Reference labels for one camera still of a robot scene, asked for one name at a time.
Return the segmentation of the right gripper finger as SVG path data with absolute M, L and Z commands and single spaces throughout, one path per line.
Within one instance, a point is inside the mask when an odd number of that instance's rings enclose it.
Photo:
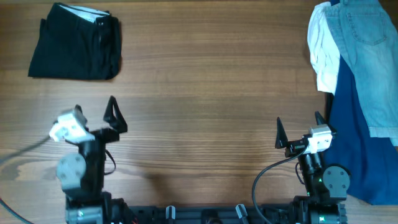
M 277 134 L 276 134 L 276 139 L 275 139 L 275 148 L 276 149 L 286 148 L 288 141 L 289 140 L 285 133 L 285 129 L 283 127 L 282 121 L 278 117 L 277 118 Z
M 323 124 L 327 125 L 332 134 L 337 134 L 337 130 L 333 126 L 327 123 L 326 119 L 320 114 L 319 111 L 315 112 L 315 120 L 318 125 L 323 125 Z

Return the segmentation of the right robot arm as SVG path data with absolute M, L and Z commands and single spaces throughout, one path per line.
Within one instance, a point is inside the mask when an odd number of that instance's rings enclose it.
M 298 159 L 306 196 L 296 196 L 281 213 L 277 223 L 347 224 L 345 205 L 350 172 L 340 164 L 326 165 L 323 153 L 331 147 L 337 130 L 315 112 L 317 125 L 299 140 L 289 141 L 282 121 L 277 118 L 275 147 L 285 149 L 285 157 Z

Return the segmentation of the black shorts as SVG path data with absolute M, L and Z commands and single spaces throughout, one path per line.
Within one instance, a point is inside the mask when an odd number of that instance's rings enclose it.
M 56 2 L 40 21 L 32 78 L 110 80 L 120 69 L 121 30 L 109 11 Z

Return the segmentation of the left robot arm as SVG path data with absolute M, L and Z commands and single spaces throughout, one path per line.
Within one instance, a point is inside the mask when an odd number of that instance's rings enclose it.
M 67 224 L 135 223 L 134 213 L 121 198 L 112 198 L 103 191 L 105 161 L 111 157 L 108 143 L 116 142 L 127 132 L 115 97 L 110 96 L 103 120 L 108 127 L 89 130 L 80 105 L 64 111 L 50 130 L 55 141 L 65 141 L 78 147 L 60 159 L 56 176 L 66 196 L 65 221 Z

